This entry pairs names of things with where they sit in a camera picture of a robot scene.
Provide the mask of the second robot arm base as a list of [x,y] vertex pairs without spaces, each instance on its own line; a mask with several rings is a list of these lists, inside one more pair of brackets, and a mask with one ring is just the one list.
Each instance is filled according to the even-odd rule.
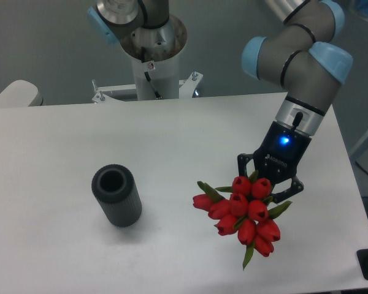
[[141,62],[168,60],[186,46],[187,30],[169,1],[97,1],[87,17],[105,42],[120,43]]

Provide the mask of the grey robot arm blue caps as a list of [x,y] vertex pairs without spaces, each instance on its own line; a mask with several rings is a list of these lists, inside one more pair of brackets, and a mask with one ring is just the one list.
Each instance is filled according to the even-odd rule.
[[239,174],[253,162],[259,177],[272,185],[291,181],[273,194],[281,203],[302,192],[296,173],[302,156],[318,130],[353,64],[352,56],[332,44],[345,15],[334,1],[267,1],[284,24],[276,37],[254,37],[243,49],[243,71],[286,91],[275,120],[260,147],[238,156]]

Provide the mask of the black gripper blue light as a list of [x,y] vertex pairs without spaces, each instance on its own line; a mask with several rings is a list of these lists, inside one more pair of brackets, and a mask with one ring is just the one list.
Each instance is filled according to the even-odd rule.
[[240,153],[237,156],[239,176],[248,178],[257,170],[259,177],[268,179],[273,185],[291,179],[289,188],[271,194],[272,202],[281,203],[304,190],[296,173],[298,163],[311,140],[308,136],[273,122],[261,146],[254,153]]

